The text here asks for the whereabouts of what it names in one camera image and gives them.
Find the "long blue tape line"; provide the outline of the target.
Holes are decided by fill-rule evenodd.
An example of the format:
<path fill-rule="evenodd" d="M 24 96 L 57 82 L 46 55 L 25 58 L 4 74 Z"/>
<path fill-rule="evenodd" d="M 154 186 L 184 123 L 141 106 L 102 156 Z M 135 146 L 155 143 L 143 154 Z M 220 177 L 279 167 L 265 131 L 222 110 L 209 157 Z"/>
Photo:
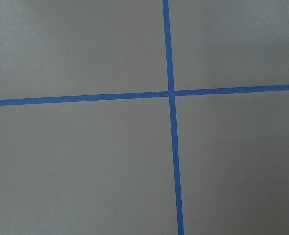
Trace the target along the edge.
<path fill-rule="evenodd" d="M 172 57 L 172 40 L 171 40 L 169 2 L 167 0 L 164 0 L 162 2 L 162 6 L 163 6 L 163 20 L 164 20 L 165 49 L 166 49 L 166 66 L 167 66 L 168 98 L 169 98 L 169 111 L 170 111 L 172 153 L 173 153 L 177 228 L 178 228 L 178 234 L 184 235 L 184 220 L 183 220 L 183 206 L 182 206 L 182 192 L 181 192 L 181 176 L 180 176 L 180 162 L 179 162 L 179 148 L 178 148 L 178 127 L 177 127 L 176 97 L 175 97 L 175 83 L 174 83 L 174 70 L 173 70 L 173 57 Z"/>

